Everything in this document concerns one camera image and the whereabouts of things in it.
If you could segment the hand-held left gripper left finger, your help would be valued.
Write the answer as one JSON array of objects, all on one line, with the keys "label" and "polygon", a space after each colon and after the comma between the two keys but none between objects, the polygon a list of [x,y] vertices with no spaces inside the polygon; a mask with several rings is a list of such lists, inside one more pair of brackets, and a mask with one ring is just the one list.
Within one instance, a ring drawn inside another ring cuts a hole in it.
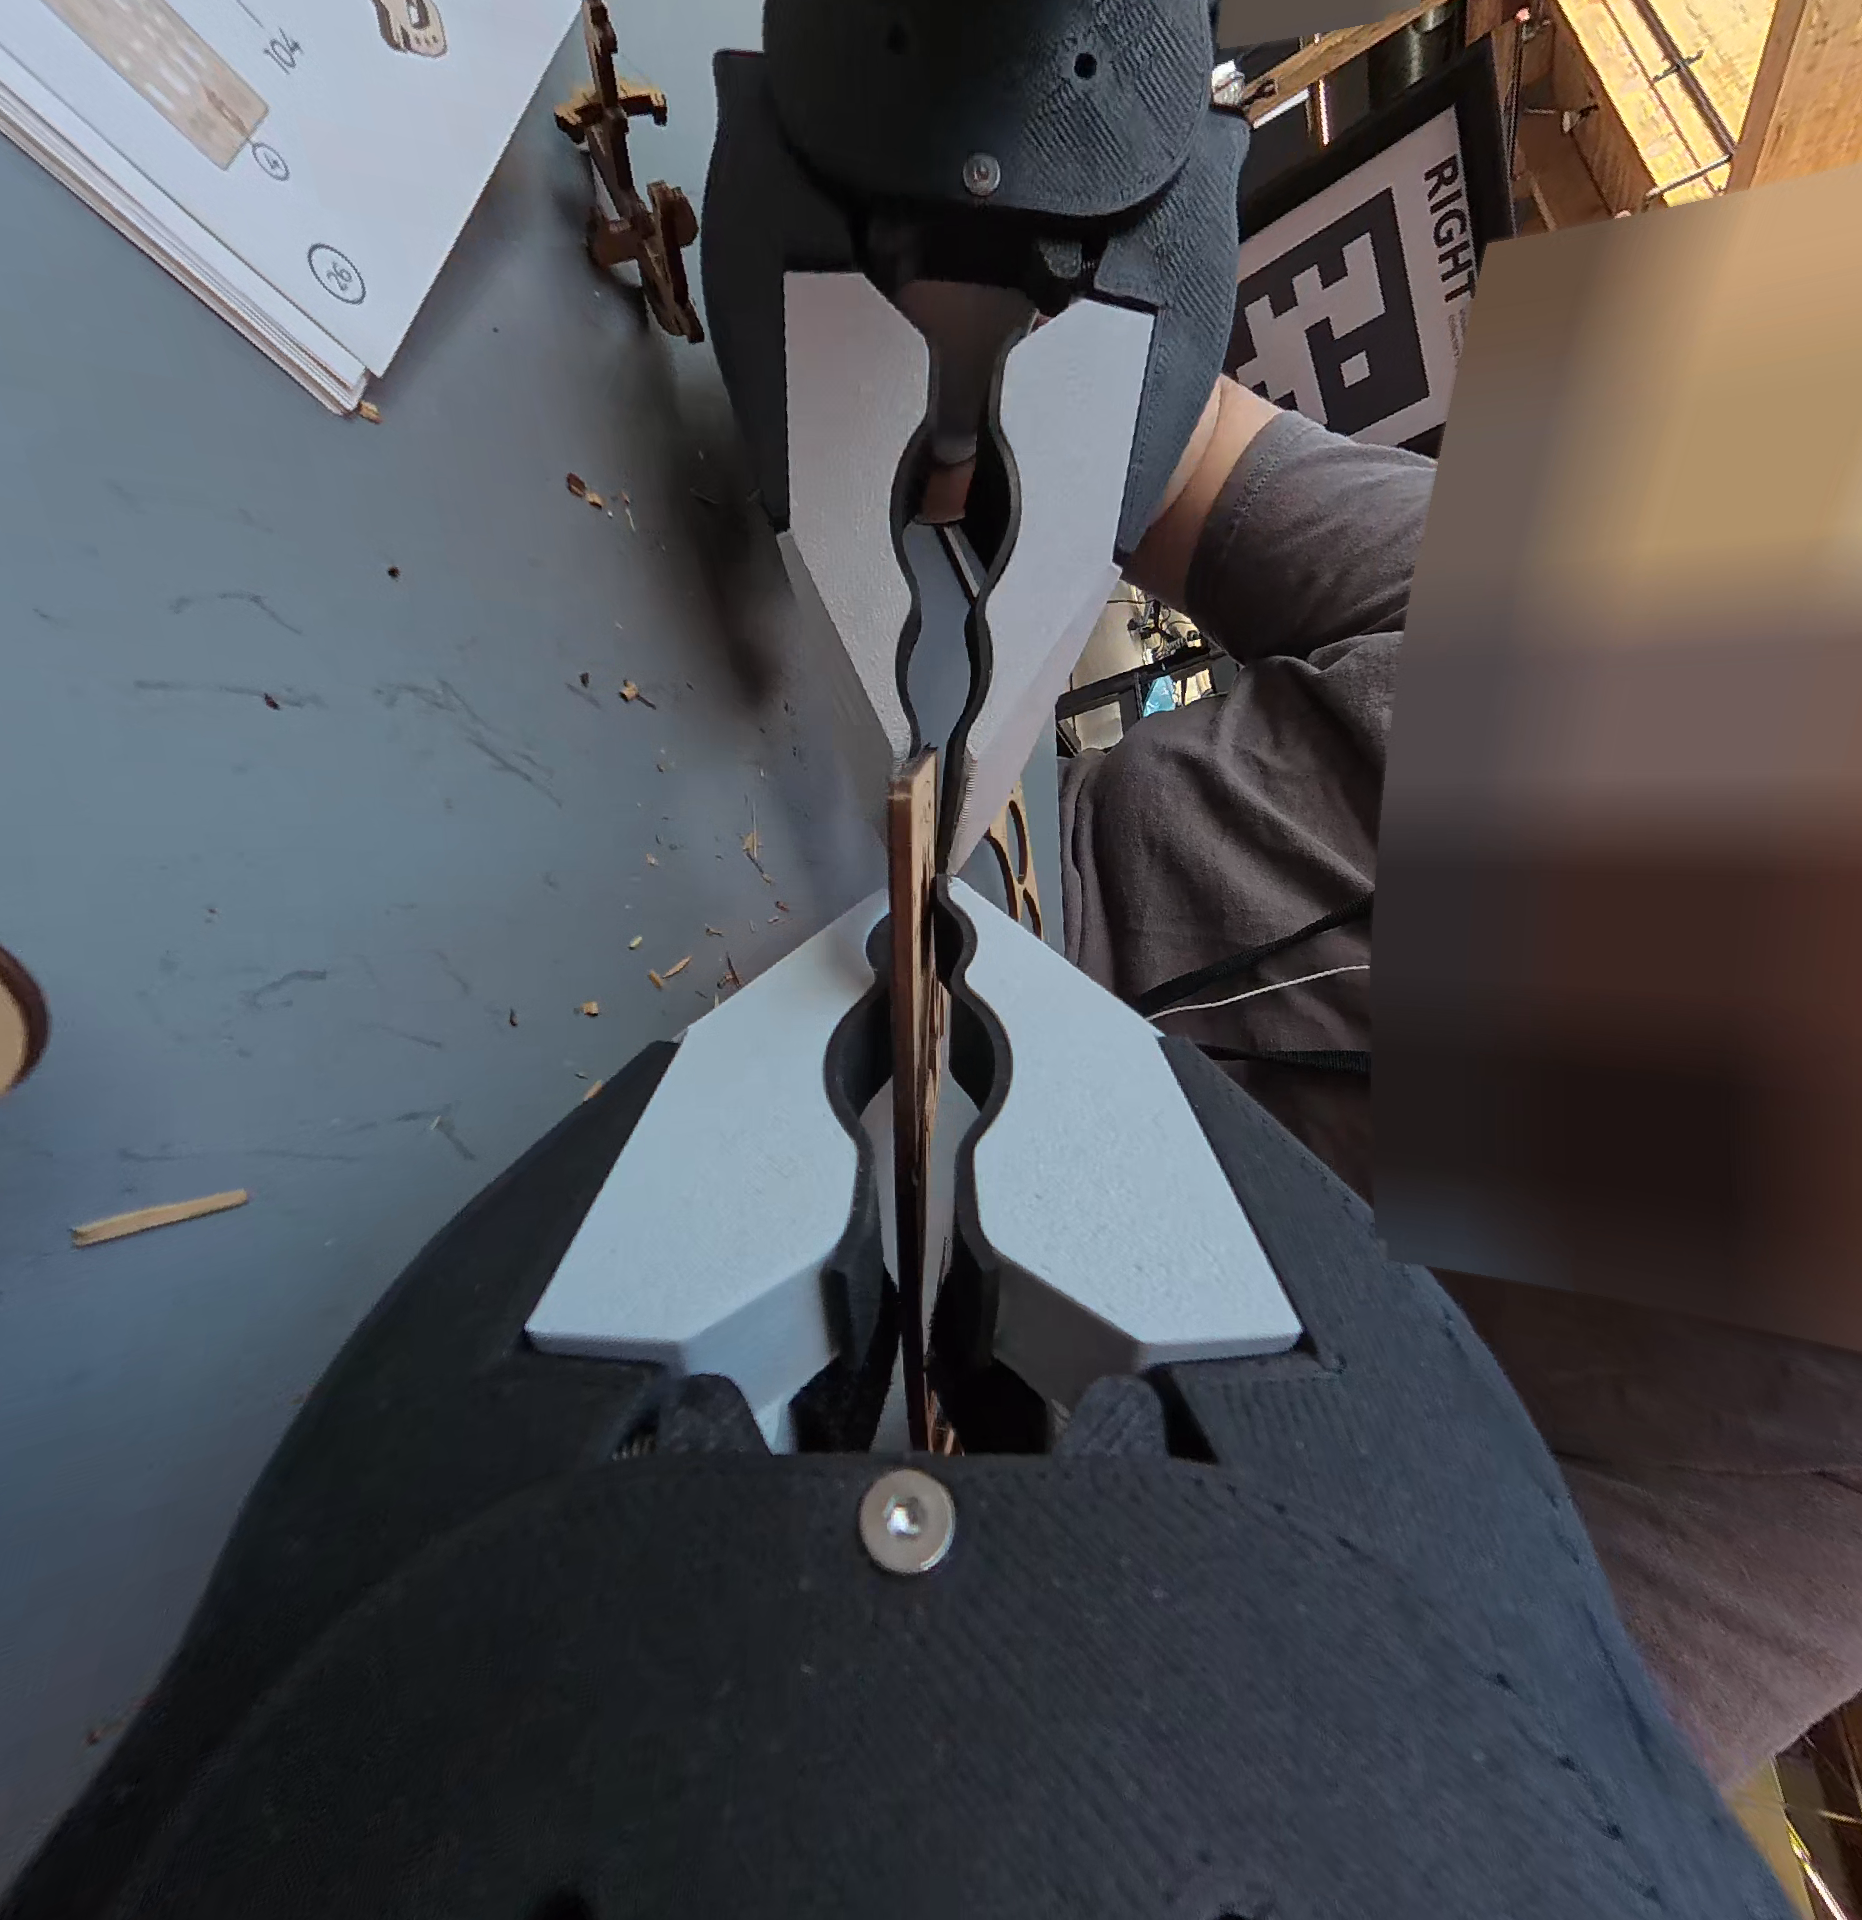
[{"label": "hand-held left gripper left finger", "polygon": [[888,1298],[864,1129],[892,1077],[874,892],[689,1027],[530,1310],[556,1357],[729,1380],[774,1454],[837,1360],[859,1374]]}]

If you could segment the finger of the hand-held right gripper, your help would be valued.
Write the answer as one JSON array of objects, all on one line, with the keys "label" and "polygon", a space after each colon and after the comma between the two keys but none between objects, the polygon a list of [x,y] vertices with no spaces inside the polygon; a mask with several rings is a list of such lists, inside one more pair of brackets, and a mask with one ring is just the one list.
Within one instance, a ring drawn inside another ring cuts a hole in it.
[{"label": "finger of the hand-held right gripper", "polygon": [[910,753],[899,662],[916,605],[895,490],[930,412],[930,348],[860,272],[786,272],[783,343],[781,554],[823,620],[850,740],[860,753]]},{"label": "finger of the hand-held right gripper", "polygon": [[1010,528],[979,562],[967,605],[956,562],[913,533],[920,638],[913,703],[942,750],[942,857],[956,875],[1021,777],[1071,667],[1119,576],[1112,552],[1152,340],[1152,317],[1077,301],[1014,340],[1027,301],[913,301],[936,371],[936,435],[957,432],[957,397],[995,398],[995,433],[978,429],[968,502],[984,507],[984,457],[1008,452]]}]

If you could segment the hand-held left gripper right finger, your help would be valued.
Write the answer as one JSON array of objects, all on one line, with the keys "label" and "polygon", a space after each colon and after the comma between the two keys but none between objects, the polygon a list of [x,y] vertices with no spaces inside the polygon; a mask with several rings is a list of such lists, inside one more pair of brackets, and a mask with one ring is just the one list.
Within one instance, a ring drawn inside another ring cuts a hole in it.
[{"label": "hand-held left gripper right finger", "polygon": [[942,885],[951,1153],[942,1419],[1047,1451],[1105,1379],[1290,1355],[1302,1324],[1160,1032]]}]

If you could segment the large wooden cutout sheet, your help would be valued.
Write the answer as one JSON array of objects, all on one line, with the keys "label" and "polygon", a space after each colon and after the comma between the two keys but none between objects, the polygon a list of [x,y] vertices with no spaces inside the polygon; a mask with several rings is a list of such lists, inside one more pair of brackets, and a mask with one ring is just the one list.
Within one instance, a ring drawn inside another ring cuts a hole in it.
[{"label": "large wooden cutout sheet", "polygon": [[947,1016],[936,925],[937,799],[940,762],[933,750],[922,750],[892,782],[885,819],[895,1283],[902,1315],[904,1421],[913,1451],[948,1456],[957,1442],[926,1374],[926,1317],[937,1298],[944,1265],[944,1242],[933,1222]]}]

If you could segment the wooden model part with holes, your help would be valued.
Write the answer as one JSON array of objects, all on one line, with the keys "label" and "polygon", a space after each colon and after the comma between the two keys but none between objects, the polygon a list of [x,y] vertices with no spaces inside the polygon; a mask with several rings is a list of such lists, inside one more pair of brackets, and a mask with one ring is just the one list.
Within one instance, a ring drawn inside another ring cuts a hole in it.
[{"label": "wooden model part with holes", "polygon": [[1014,785],[1004,808],[987,830],[984,845],[994,854],[1007,911],[1017,925],[1045,941],[1039,864],[1021,782]]}]

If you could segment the small wooden model part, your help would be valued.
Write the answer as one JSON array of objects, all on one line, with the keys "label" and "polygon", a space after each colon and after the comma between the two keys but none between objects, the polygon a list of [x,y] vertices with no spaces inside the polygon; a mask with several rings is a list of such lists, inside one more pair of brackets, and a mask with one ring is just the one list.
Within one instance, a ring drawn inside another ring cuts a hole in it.
[{"label": "small wooden model part", "polygon": [[690,345],[705,340],[690,294],[686,250],[699,236],[690,197],[674,183],[653,179],[641,188],[631,166],[631,125],[665,126],[665,93],[620,73],[620,43],[606,2],[581,4],[588,84],[554,110],[556,126],[587,160],[590,205],[587,254],[601,272],[632,267],[658,327]]}]

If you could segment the framed black white tag sign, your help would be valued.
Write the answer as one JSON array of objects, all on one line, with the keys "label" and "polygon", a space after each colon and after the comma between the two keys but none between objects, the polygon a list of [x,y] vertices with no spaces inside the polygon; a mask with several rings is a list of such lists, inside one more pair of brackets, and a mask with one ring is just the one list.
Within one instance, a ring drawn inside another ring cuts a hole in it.
[{"label": "framed black white tag sign", "polygon": [[1224,370],[1367,444],[1442,448],[1485,254],[1516,233],[1495,40],[1475,40],[1243,213]]}]

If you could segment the person's grey shirt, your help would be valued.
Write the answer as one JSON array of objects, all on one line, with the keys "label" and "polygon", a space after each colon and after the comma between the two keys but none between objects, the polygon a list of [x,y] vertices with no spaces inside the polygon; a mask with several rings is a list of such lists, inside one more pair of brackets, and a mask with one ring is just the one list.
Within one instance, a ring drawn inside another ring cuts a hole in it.
[{"label": "person's grey shirt", "polygon": [[[1124,998],[1351,904],[1376,867],[1397,638],[1264,659],[1059,779],[1067,953]],[[1862,1357],[1437,1275],[1568,1480],[1722,1789],[1862,1691]]]}]

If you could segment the wood splinter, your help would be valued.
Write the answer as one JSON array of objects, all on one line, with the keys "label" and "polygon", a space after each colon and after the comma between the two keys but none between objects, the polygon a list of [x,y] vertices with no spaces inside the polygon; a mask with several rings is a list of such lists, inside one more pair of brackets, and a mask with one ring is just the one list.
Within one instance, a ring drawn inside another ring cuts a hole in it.
[{"label": "wood splinter", "polygon": [[236,1212],[248,1201],[250,1192],[246,1189],[231,1189],[179,1201],[140,1206],[136,1211],[110,1212],[93,1222],[84,1222],[69,1231],[69,1242],[76,1249],[91,1249],[146,1233],[159,1233],[183,1223],[191,1225],[224,1212]]}]

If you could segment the white instruction booklet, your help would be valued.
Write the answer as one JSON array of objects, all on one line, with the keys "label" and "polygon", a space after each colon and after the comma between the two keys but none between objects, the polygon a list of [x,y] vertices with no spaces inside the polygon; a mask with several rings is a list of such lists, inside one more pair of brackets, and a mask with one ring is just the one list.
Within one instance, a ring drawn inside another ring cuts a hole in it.
[{"label": "white instruction booklet", "polygon": [[0,130],[350,417],[577,16],[577,2],[0,2]]}]

